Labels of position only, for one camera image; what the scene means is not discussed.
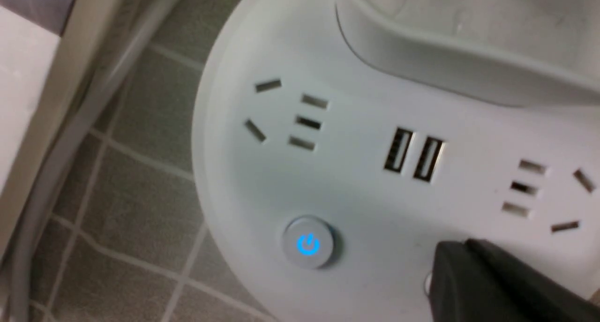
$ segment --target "illuminated button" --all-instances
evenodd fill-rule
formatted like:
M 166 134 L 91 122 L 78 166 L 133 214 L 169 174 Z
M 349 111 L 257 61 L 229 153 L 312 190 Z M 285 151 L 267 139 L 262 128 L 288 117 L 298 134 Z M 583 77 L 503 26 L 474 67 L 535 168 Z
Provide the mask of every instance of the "illuminated button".
M 330 228 L 316 217 L 300 217 L 285 229 L 284 253 L 293 264 L 317 269 L 331 258 L 334 239 Z

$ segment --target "gray cable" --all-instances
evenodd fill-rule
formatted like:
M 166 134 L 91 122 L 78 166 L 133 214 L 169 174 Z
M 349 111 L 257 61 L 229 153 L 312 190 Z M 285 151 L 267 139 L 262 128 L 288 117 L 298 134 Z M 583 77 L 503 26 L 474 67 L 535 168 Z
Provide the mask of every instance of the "gray cable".
M 31 259 L 54 186 L 96 119 L 177 2 L 179 0 L 154 0 L 148 6 L 133 26 L 123 48 L 111 62 L 107 74 L 99 82 L 97 89 L 88 93 L 41 167 L 24 209 L 11 256 L 11 322 L 29 322 Z

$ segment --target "white power strip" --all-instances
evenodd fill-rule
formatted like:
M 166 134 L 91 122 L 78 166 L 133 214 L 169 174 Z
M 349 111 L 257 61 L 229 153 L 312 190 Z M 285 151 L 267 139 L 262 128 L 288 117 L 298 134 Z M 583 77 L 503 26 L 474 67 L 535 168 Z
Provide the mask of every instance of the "white power strip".
M 506 108 L 383 74 L 345 43 L 335 0 L 244 0 L 204 70 L 193 162 L 219 249 L 277 318 L 423 322 L 441 240 L 489 239 L 598 288 L 599 126 L 598 107 Z M 319 269 L 284 252 L 306 216 L 335 241 Z

